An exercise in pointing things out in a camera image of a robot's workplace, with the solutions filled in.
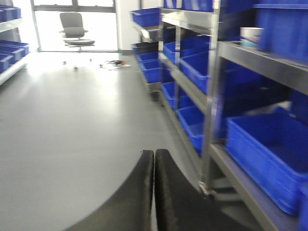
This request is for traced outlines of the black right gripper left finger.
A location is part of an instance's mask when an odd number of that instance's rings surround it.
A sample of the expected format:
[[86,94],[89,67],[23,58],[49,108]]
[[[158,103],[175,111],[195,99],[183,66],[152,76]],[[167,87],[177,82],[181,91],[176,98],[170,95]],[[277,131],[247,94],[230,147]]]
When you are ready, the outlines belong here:
[[154,152],[143,150],[134,169],[112,196],[67,231],[150,231]]

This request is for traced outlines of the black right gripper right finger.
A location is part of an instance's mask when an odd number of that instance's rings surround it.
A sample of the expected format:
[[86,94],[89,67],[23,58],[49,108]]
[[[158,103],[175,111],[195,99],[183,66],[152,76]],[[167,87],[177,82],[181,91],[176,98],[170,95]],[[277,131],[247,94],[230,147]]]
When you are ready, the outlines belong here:
[[167,149],[155,152],[154,194],[160,231],[260,231],[238,202],[225,206],[204,198],[181,172]]

